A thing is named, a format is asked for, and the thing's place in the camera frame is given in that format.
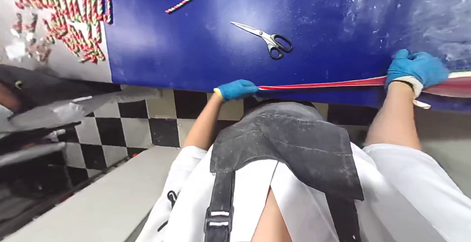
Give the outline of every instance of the blue work surface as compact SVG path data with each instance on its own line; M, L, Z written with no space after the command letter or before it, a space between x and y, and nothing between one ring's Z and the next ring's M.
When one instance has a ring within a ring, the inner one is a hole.
M469 0L113 0L105 28L113 82L212 91L235 79L290 85L386 74L399 49L425 51L452 70L471 68ZM230 23L286 36L280 60L267 44ZM265 96L380 106L382 87L268 92ZM470 111L471 100L425 95L441 111Z

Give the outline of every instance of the gloved hand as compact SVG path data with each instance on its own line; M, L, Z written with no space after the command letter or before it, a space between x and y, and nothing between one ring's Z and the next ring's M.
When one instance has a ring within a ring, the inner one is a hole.
M385 87L394 80L401 80L412 84L415 97L418 97L423 88L439 84L448 79L450 71L441 60L427 52L418 52L409 55L407 49L399 50L388 70Z
M254 95L259 90L254 83L239 79L231 83L220 85L214 89L214 92L219 94L224 101L233 99L242 99L250 95Z

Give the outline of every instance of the white shirt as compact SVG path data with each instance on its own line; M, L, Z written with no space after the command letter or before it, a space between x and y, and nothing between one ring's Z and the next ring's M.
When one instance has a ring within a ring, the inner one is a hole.
M365 195L364 202L356 201L362 241L471 241L471 200L432 157L391 144L351 147ZM204 241L215 179L211 150L181 150L137 242ZM232 242L251 240L270 186L293 242L339 241L324 193L304 185L285 164L255 161L235 178ZM179 194L173 209L171 190Z

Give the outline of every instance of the checkered tile floor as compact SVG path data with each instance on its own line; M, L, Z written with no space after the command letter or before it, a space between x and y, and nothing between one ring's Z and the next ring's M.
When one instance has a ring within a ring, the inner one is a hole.
M86 180L152 145L179 148L211 95L164 89L159 99L103 105L59 137L68 143L66 165L72 181ZM224 104L216 132L236 123L256 103L249 98ZM377 112L365 107L314 104L325 119L354 133L350 135L354 142L361 142Z

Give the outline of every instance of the forearm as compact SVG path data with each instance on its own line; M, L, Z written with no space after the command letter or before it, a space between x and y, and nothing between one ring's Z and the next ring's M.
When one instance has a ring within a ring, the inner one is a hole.
M414 122L414 92L404 83L392 82L373 124L365 145L391 143L421 150Z
M212 145L214 129L222 106L222 98L213 94L186 137L183 147L190 145L208 150Z

